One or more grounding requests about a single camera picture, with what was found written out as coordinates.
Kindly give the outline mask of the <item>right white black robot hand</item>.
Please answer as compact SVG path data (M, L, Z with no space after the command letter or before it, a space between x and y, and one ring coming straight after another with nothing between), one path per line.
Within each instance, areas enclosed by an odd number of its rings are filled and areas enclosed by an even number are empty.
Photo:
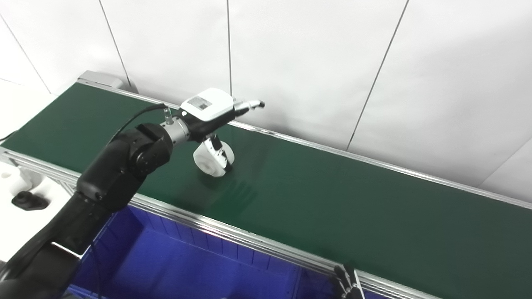
M350 264L335 265L334 276L330 276L334 291L333 299L365 299L359 276Z

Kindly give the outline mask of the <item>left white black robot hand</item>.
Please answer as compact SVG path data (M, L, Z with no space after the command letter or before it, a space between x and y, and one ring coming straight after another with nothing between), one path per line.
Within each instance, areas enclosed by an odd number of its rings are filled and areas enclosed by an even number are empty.
M234 153L215 131L251 110L265 106L264 101L237 100L217 88L209 88L185 100L179 108L179 119L187 126L189 139L199 143L193 153L197 167L213 177L230 172Z

